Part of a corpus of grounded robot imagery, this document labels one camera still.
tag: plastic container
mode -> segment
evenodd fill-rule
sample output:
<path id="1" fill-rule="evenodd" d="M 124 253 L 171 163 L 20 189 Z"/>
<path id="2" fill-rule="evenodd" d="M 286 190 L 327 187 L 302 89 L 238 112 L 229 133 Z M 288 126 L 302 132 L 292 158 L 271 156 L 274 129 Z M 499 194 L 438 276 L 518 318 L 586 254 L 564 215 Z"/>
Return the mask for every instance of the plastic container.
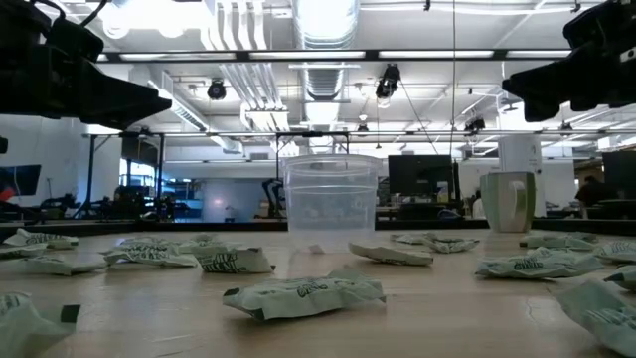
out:
<path id="1" fill-rule="evenodd" d="M 345 252 L 349 242 L 372 238 L 382 161 L 365 155 L 321 154 L 283 163 L 287 221 L 301 251 L 319 245 Z"/>

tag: table surface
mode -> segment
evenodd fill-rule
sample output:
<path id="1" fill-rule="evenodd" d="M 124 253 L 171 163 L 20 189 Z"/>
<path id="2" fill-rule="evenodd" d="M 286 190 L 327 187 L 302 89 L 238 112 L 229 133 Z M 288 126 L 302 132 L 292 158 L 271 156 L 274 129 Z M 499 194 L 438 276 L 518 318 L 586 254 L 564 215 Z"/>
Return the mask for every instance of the table surface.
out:
<path id="1" fill-rule="evenodd" d="M 153 233 L 187 240 L 196 233 Z M 386 246 L 391 232 L 377 232 Z M 585 277 L 556 280 L 483 279 L 484 256 L 521 254 L 523 235 L 486 230 L 440 231 L 440 237 L 480 239 L 472 252 L 434 255 L 430 268 L 374 264 L 347 253 L 292 254 L 287 233 L 221 233 L 223 240 L 263 246 L 273 274 L 204 273 L 201 268 L 123 264 L 62 277 L 21 272 L 20 261 L 0 262 L 3 290 L 30 292 L 38 307 L 80 303 L 78 331 L 44 357 L 614 357 L 570 321 L 554 292 Z M 100 260 L 100 251 L 141 233 L 81 238 L 73 252 Z M 618 238 L 602 238 L 603 241 Z M 257 322 L 222 306 L 223 293 L 263 279 L 324 275 L 349 265 L 379 279 L 387 303 L 302 319 Z M 634 297 L 623 294 L 628 300 Z"/>

